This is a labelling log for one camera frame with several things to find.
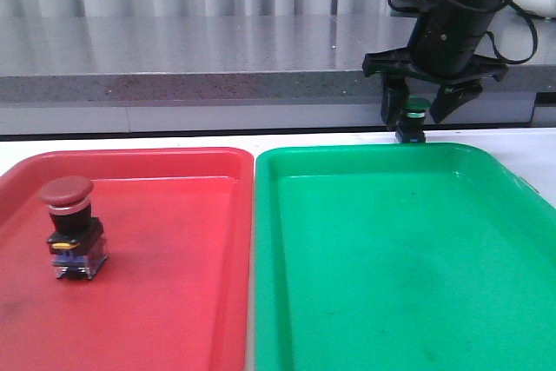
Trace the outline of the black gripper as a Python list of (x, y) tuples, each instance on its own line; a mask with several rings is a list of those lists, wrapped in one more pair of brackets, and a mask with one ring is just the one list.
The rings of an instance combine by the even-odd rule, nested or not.
[(443, 85), (434, 98), (429, 113), (435, 123), (443, 122), (455, 110), (476, 99), (482, 93), (480, 79), (501, 81), (508, 67), (496, 58), (473, 55), (457, 76), (439, 76), (417, 67), (409, 49), (399, 48), (379, 53), (367, 53), (362, 62), (365, 77), (380, 73), (382, 84), (381, 119), (387, 130), (395, 130), (409, 90), (405, 77)]

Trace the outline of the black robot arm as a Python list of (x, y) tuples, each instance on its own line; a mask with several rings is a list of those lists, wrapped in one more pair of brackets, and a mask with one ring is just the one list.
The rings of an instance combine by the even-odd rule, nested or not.
[(495, 15), (512, 8), (525, 20), (538, 48), (532, 19), (514, 0), (387, 0), (401, 14), (414, 15), (407, 45), (367, 53), (362, 63), (366, 77), (381, 76), (381, 119), (387, 129), (419, 133), (426, 116), (440, 123), (482, 91), (485, 78), (501, 80), (514, 61), (493, 50), (476, 54)]

